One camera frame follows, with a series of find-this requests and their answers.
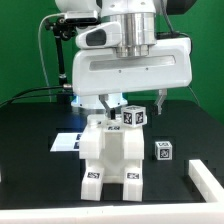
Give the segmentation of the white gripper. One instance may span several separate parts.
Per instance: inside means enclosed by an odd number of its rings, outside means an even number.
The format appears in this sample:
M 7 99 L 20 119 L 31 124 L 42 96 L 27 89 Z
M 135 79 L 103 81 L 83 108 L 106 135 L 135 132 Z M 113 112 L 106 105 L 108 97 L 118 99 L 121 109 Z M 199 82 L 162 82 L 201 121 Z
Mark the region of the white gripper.
M 189 38 L 158 40 L 146 57 L 118 58 L 113 48 L 81 50 L 73 61 L 73 91 L 78 96 L 100 95 L 107 117 L 114 120 L 108 94 L 160 89 L 153 104 L 153 114 L 160 115 L 166 89 L 188 86 L 192 80 L 190 52 Z

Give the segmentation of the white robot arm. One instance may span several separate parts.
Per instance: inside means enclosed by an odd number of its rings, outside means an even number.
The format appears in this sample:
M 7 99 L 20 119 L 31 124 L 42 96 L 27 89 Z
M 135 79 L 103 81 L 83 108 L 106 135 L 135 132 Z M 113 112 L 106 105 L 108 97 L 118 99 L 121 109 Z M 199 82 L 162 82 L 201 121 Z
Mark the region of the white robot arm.
M 78 31 L 72 88 L 80 104 L 102 103 L 110 118 L 125 92 L 185 87 L 192 80 L 191 39 L 155 31 L 158 14 L 186 13 L 197 0 L 55 0 Z

